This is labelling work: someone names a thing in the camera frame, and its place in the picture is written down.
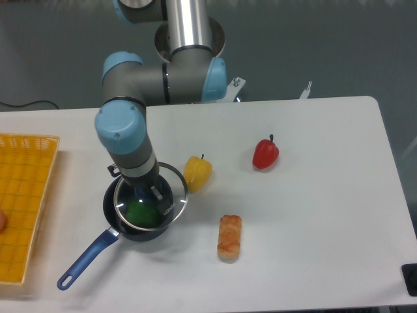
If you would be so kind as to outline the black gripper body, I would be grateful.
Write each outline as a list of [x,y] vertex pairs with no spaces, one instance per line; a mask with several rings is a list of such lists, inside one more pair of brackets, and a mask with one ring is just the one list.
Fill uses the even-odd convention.
[[125,169],[112,164],[108,166],[108,171],[113,177],[121,175],[126,183],[134,188],[150,188],[158,183],[160,167],[158,162],[132,169]]

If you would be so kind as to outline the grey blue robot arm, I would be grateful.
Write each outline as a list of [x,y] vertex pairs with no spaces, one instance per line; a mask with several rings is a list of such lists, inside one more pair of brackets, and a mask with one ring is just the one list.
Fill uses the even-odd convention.
[[144,65],[140,56],[116,52],[102,71],[104,105],[94,126],[125,181],[156,186],[159,165],[147,134],[146,108],[213,101],[227,93],[225,61],[213,54],[206,1],[114,1],[129,23],[166,21],[171,60]]

